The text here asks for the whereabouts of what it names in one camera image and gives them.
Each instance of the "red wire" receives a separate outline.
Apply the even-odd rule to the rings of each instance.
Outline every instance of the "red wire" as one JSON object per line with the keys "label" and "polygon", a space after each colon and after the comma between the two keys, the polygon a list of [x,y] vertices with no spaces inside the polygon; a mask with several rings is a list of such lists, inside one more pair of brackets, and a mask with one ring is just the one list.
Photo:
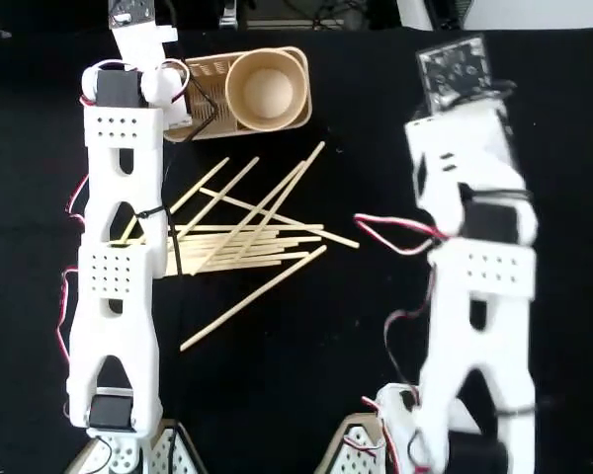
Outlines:
{"label": "red wire", "polygon": [[86,182],[88,181],[88,177],[89,175],[85,175],[81,181],[79,182],[79,184],[77,184],[77,187],[75,188],[75,191],[72,192],[72,194],[70,195],[70,197],[68,198],[68,202],[66,203],[66,207],[64,208],[65,212],[68,214],[68,216],[71,219],[77,219],[79,222],[81,222],[82,225],[86,225],[86,221],[83,217],[83,215],[81,214],[77,214],[77,213],[73,213],[72,212],[72,207],[75,205],[75,202],[77,201],[77,198],[79,198],[79,195],[81,194],[81,191],[83,190],[84,186],[86,186]]}
{"label": "red wire", "polygon": [[[401,217],[378,217],[375,215],[358,213],[354,215],[354,222],[363,231],[367,232],[371,237],[378,240],[382,244],[385,244],[394,252],[403,256],[418,255],[424,252],[425,250],[428,250],[434,244],[435,239],[445,240],[447,238],[447,236],[440,232],[439,229],[437,229],[437,227],[435,226],[424,224],[423,222],[419,222],[416,220],[404,219]],[[427,235],[430,238],[426,239],[424,242],[422,242],[420,245],[416,247],[400,248],[392,244],[384,237],[382,237],[376,230],[369,226],[368,223],[393,224]]]}
{"label": "red wire", "polygon": [[57,342],[59,343],[59,348],[61,349],[61,353],[64,356],[66,363],[70,363],[70,355],[68,354],[68,349],[61,336],[61,326],[66,320],[66,311],[68,307],[68,275],[76,274],[77,272],[78,270],[76,267],[70,266],[61,273],[61,300],[59,303],[59,320],[57,321],[57,327],[55,328],[55,335],[57,336]]}

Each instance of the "white robotic arm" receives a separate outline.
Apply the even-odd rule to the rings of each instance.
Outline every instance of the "white robotic arm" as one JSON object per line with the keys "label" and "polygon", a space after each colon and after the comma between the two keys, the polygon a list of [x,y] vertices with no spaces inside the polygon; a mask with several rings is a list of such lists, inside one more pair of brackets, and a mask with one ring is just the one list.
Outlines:
{"label": "white robotic arm", "polygon": [[[184,94],[190,72],[186,69],[186,78],[181,76],[186,65],[165,58],[162,43],[176,40],[177,33],[172,27],[156,26],[153,0],[110,3],[111,29],[122,59],[97,63],[82,78],[90,198],[79,248],[79,300],[70,331],[66,383],[71,423],[102,439],[110,456],[102,466],[95,447],[90,461],[70,472],[106,469],[126,474],[138,469],[148,474],[155,472],[152,446],[162,450],[166,445],[164,459],[169,462],[168,446],[174,442],[169,436],[162,443],[153,442],[162,406],[151,297],[152,280],[164,277],[167,264],[167,216],[161,200],[163,132],[191,122]],[[171,63],[178,68],[166,67]],[[121,149],[132,151],[130,174],[121,169]],[[129,203],[140,219],[145,245],[110,245],[110,226],[122,202]],[[108,356],[119,359],[131,389],[98,386]],[[182,470],[184,464],[185,472],[197,472],[184,443],[175,443],[176,458],[181,459],[176,466]]]}
{"label": "white robotic arm", "polygon": [[[376,400],[379,418],[400,472],[532,474],[536,397],[528,351],[536,215],[512,159],[511,129],[490,87],[481,38],[419,57],[432,114],[405,128],[413,181],[417,205],[449,238],[428,256],[435,283],[419,399],[406,396],[412,387],[388,384]],[[458,90],[462,84],[465,92]],[[465,101],[445,106],[463,94]],[[486,309],[479,329],[470,323],[476,301]],[[498,440],[490,444],[457,399],[475,368],[499,414]]]}

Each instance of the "black cloth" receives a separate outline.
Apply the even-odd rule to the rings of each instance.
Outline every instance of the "black cloth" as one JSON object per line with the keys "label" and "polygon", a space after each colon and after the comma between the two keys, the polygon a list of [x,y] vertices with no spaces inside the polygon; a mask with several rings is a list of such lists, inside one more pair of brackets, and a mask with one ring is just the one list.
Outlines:
{"label": "black cloth", "polygon": [[[180,339],[278,271],[186,277],[180,330],[176,282],[154,284],[165,415],[175,415],[180,393],[178,415],[210,472],[311,472],[340,421],[365,411],[360,396],[375,396],[395,379],[382,322],[391,311],[420,303],[428,269],[424,257],[399,258],[361,234],[352,214],[425,217],[415,208],[403,130],[423,97],[414,54],[455,35],[182,35],[189,56],[257,46],[302,48],[314,114],[298,130],[182,145],[165,186],[168,201],[224,156],[231,163],[212,180],[213,189],[259,155],[262,161],[231,192],[256,202],[324,139],[325,151],[281,212],[361,242],[357,251],[329,242],[319,260],[184,353],[179,365]],[[486,40],[494,76],[519,85],[509,100],[510,120],[540,222],[530,363],[539,400],[546,401],[537,415],[538,472],[593,472],[593,31],[488,33]],[[106,57],[117,57],[108,34],[0,42],[5,473],[60,472],[86,440],[62,416],[67,367],[54,329],[60,272],[76,263],[80,232],[63,207],[87,169],[80,77]],[[177,146],[167,144],[165,154]],[[195,197],[191,207],[207,200]],[[207,222],[220,222],[218,214],[222,223],[243,215],[223,203]],[[396,235],[400,244],[413,238]],[[426,354],[427,328],[424,317],[396,323],[390,331],[411,379],[417,379]],[[464,389],[473,407],[485,400],[482,395],[482,384]],[[491,427],[491,408],[472,411],[477,410]]]}

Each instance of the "bamboo chopstick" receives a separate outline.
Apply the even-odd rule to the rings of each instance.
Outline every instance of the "bamboo chopstick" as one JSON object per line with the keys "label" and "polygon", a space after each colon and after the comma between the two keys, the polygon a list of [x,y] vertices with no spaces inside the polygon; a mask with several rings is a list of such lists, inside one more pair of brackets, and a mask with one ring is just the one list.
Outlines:
{"label": "bamboo chopstick", "polygon": [[228,182],[228,184],[222,188],[222,190],[218,193],[218,195],[216,197],[214,197],[213,199],[211,199],[211,202],[209,202],[207,205],[205,205],[202,208],[202,210],[200,212],[198,212],[193,219],[191,219],[189,222],[187,222],[187,224],[182,228],[182,230],[180,232],[178,232],[178,238],[180,239],[180,238],[184,237],[185,235],[187,235],[191,231],[191,229],[193,229],[194,226],[198,222],[200,222],[200,220],[202,220],[202,218],[205,215],[207,215],[209,213],[209,211],[213,208],[213,206],[219,202],[221,197],[225,196],[226,193],[228,193],[231,188],[233,188],[244,176],[246,176],[246,173],[248,173],[251,170],[251,168],[257,164],[258,161],[259,161],[259,157],[255,157],[252,160],[250,160],[250,163],[248,163],[237,174],[237,176],[235,176],[232,180],[230,180],[230,182]]}
{"label": "bamboo chopstick", "polygon": [[[200,193],[210,197],[217,196],[217,193],[215,191],[208,190],[207,188],[200,188]],[[223,200],[224,202],[228,202],[229,204],[236,205],[237,207],[241,207],[242,209],[251,210],[255,208],[254,205],[249,204],[248,202],[244,202],[243,200],[236,199],[234,197],[224,196],[221,198],[221,200]],[[265,209],[259,209],[259,213],[262,215],[270,214],[270,212],[268,212]],[[303,224],[303,222],[299,222],[298,220],[291,219],[280,214],[274,214],[273,219],[291,225],[305,225]],[[351,247],[352,249],[358,249],[360,247],[360,244],[358,242],[347,239],[345,237],[341,237],[340,235],[332,234],[331,232],[327,232],[326,230],[308,230],[308,232],[311,234],[319,235],[325,239],[332,240],[339,244],[346,245],[347,247]]]}
{"label": "bamboo chopstick", "polygon": [[257,227],[257,230],[255,230],[253,235],[251,235],[248,238],[248,240],[246,241],[244,246],[239,251],[239,254],[237,255],[237,257],[235,257],[235,260],[239,259],[246,252],[246,250],[248,250],[248,247],[250,247],[252,245],[253,241],[257,238],[257,235],[259,235],[259,232],[264,230],[264,227],[266,226],[268,221],[272,218],[273,214],[275,214],[275,212],[277,212],[277,210],[279,209],[279,206],[281,206],[281,204],[284,203],[284,200],[286,200],[286,198],[290,195],[290,193],[293,191],[293,189],[295,188],[295,186],[297,185],[299,180],[303,177],[303,175],[305,174],[305,172],[307,171],[309,166],[314,162],[314,160],[320,154],[321,150],[324,147],[325,147],[324,141],[321,141],[320,143],[318,143],[318,145],[316,145],[316,148],[314,148],[314,151],[312,151],[311,154],[309,155],[309,157],[307,158],[307,160],[305,160],[305,163],[303,163],[303,166],[300,167],[300,169],[298,170],[298,173],[296,173],[295,177],[286,186],[284,191],[279,195],[279,197],[277,197],[277,200],[275,201],[273,206],[268,211],[268,214],[266,214],[264,216],[264,218],[261,220],[261,223],[259,224],[259,227]]}
{"label": "bamboo chopstick", "polygon": [[224,240],[222,241],[222,243],[220,243],[219,245],[217,245],[215,247],[215,249],[213,250],[213,253],[212,254],[208,254],[207,255],[207,258],[198,265],[198,270],[201,269],[203,267],[203,265],[206,262],[208,262],[212,258],[212,256],[214,254],[216,254],[217,252],[219,252],[226,244],[228,244],[228,242],[230,242],[230,240],[244,227],[244,225],[246,225],[248,222],[250,222],[250,220],[257,214],[257,212],[259,211],[259,209],[263,208],[264,205],[266,205],[270,201],[270,199],[272,199],[283,187],[285,187],[285,186],[288,185],[288,183],[293,178],[293,176],[298,173],[298,170],[300,170],[300,167],[301,166],[303,166],[303,163],[302,162],[298,163],[295,166],[295,168],[292,171],[290,171],[288,173],[288,175],[285,178],[283,178],[282,181],[280,183],[278,183],[275,186],[275,188],[266,195],[266,197],[264,197],[263,199],[261,199],[261,201],[250,210],[250,212],[248,213],[248,215],[246,215],[246,217],[244,217],[239,222],[239,224],[237,224],[235,226],[235,228],[230,231],[230,233],[228,234],[228,236],[226,236],[224,238]]}
{"label": "bamboo chopstick", "polygon": [[[178,199],[174,205],[171,206],[171,213],[173,214],[176,212],[176,210],[178,210],[185,202],[187,202],[187,200],[189,200],[192,195],[194,195],[202,186],[204,186],[226,163],[228,163],[228,158],[224,158],[215,166],[213,166],[208,173],[202,176],[197,183],[195,183],[182,197],[180,197],[180,199]],[[133,216],[126,227],[126,230],[124,230],[121,239],[119,239],[121,244],[127,242],[129,234],[131,234],[136,222],[136,216]]]}
{"label": "bamboo chopstick", "polygon": [[235,306],[233,306],[228,311],[226,311],[224,314],[222,314],[217,319],[215,319],[212,323],[210,323],[209,325],[204,327],[201,331],[199,331],[194,336],[192,336],[187,341],[185,341],[180,346],[180,352],[185,351],[186,349],[191,347],[193,344],[195,344],[197,341],[201,340],[203,337],[210,334],[216,328],[218,328],[219,326],[224,324],[226,321],[228,321],[228,319],[230,319],[234,314],[237,314],[237,312],[239,312],[241,309],[248,306],[250,303],[252,303],[255,299],[257,299],[259,296],[264,294],[266,291],[273,288],[274,286],[276,286],[277,284],[282,282],[284,279],[286,279],[287,277],[292,275],[294,272],[296,272],[297,270],[306,266],[312,260],[314,260],[315,258],[320,256],[323,252],[325,252],[326,249],[327,249],[326,246],[324,246],[324,245],[320,246],[318,249],[316,249],[314,252],[309,254],[307,257],[299,260],[298,262],[296,262],[295,264],[288,267],[283,272],[281,272],[280,274],[278,274],[277,276],[272,278],[270,281],[268,281],[264,285],[260,286],[258,289],[256,289],[252,293],[250,293],[248,296],[246,296],[244,299],[242,299]]}

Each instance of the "beige cup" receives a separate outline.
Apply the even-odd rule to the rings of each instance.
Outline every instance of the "beige cup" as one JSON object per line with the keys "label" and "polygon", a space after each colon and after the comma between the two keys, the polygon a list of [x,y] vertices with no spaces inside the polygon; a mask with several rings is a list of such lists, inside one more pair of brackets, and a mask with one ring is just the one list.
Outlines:
{"label": "beige cup", "polygon": [[305,107],[309,84],[298,61],[278,49],[241,55],[226,75],[226,102],[235,118],[253,130],[290,125]]}

